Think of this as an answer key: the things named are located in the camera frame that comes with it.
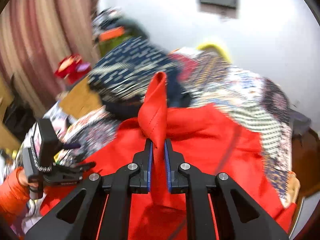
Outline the person's left hand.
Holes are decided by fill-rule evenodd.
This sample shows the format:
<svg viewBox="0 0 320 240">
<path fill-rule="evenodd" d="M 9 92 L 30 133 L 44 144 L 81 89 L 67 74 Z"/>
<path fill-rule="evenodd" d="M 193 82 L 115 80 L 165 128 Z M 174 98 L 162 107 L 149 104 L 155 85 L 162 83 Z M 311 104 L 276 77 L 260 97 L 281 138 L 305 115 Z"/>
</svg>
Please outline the person's left hand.
<svg viewBox="0 0 320 240">
<path fill-rule="evenodd" d="M 25 175 L 24 169 L 17 172 L 17 179 L 19 183 L 24 187 L 38 187 L 38 183 L 30 183 Z"/>
</svg>

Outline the orange sleeve forearm left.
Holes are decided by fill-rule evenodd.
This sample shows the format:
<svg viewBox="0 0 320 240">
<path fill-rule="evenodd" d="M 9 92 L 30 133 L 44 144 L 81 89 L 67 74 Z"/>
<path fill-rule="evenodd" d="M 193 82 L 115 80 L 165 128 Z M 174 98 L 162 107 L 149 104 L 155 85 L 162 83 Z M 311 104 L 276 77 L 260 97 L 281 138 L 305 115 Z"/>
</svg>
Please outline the orange sleeve forearm left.
<svg viewBox="0 0 320 240">
<path fill-rule="evenodd" d="M 16 168 L 1 184 L 1 218 L 11 226 L 22 213 L 29 200 L 28 187 L 22 186 L 17 179 L 17 172 L 23 169 Z"/>
</svg>

